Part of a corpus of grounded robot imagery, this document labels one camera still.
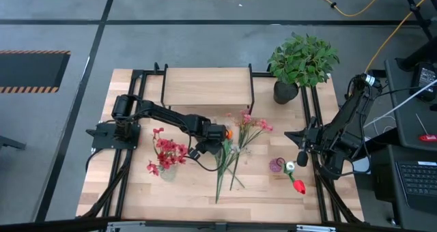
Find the gray floor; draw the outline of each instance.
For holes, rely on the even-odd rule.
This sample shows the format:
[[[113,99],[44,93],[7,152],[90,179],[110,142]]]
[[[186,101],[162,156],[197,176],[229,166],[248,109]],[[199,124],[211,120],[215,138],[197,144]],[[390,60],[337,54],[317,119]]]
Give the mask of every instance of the gray floor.
[[[333,0],[347,13],[369,0]],[[0,20],[100,19],[106,0],[0,0]],[[408,13],[406,0],[378,0],[359,20],[400,20]],[[426,3],[423,14],[435,9]],[[113,20],[345,20],[322,0],[114,0]],[[171,66],[244,66],[264,71],[273,48],[291,32],[308,33],[329,41],[339,50],[341,64],[333,72],[337,99],[344,102],[347,82],[363,72],[394,27],[310,27],[265,25],[107,25],[104,29],[72,140],[47,219],[73,218],[85,176],[93,128],[100,118],[111,73],[116,68],[152,69],[155,61]],[[59,93],[48,95],[0,94],[0,134],[27,143],[26,151],[0,151],[0,224],[29,222],[47,176],[49,164],[66,122],[74,93],[87,62],[96,25],[0,25],[1,49],[71,50],[72,56]],[[404,57],[426,42],[416,27],[404,27],[386,45],[373,68],[383,61]],[[378,100],[369,119],[391,108]],[[394,126],[378,122],[378,130]],[[376,133],[366,129],[368,136]],[[388,225],[390,207],[378,202],[366,176],[357,177],[365,220]]]

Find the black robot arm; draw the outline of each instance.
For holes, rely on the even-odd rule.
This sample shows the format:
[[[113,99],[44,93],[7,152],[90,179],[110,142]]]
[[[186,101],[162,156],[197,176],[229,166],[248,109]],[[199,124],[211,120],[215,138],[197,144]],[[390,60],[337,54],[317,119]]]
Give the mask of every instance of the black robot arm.
[[[138,113],[130,115],[134,102],[139,104],[139,110]],[[224,125],[212,124],[206,117],[195,114],[183,115],[149,100],[140,100],[136,96],[129,95],[117,97],[111,116],[119,127],[116,132],[121,134],[115,137],[120,140],[129,136],[128,129],[131,122],[142,118],[151,118],[178,127],[183,133],[196,138],[198,142],[196,148],[190,149],[188,153],[194,159],[198,159],[199,151],[203,154],[207,151],[216,154],[221,149],[221,143],[225,140],[227,132]]]
[[[361,150],[365,142],[364,121],[374,98],[382,91],[380,82],[367,74],[355,76],[350,85],[352,90],[348,88],[347,101],[331,123],[318,126],[316,118],[312,118],[306,129],[285,132],[301,149],[298,165],[306,166],[307,152],[313,151],[320,155],[319,172],[330,179],[339,179],[344,160],[353,161]]]

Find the glass vase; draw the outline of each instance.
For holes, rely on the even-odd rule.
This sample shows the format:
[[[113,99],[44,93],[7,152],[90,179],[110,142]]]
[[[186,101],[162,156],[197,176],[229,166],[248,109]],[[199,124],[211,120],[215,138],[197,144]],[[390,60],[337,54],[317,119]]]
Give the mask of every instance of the glass vase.
[[[172,182],[175,179],[177,170],[176,164],[172,164],[169,169],[158,167],[159,176],[166,182]]]

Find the wooden shelf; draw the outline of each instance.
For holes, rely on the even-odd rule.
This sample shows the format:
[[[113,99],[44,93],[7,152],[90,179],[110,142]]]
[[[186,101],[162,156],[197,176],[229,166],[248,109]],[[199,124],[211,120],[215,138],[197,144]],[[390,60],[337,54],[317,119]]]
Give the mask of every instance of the wooden shelf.
[[[251,68],[166,68],[163,106],[253,103]]]

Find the black floor mat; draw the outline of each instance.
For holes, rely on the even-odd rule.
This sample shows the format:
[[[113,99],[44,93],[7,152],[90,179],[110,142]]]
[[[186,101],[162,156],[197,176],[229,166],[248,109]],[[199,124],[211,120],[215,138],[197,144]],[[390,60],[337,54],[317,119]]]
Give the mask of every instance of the black floor mat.
[[[69,59],[66,50],[0,50],[0,93],[55,93]]]

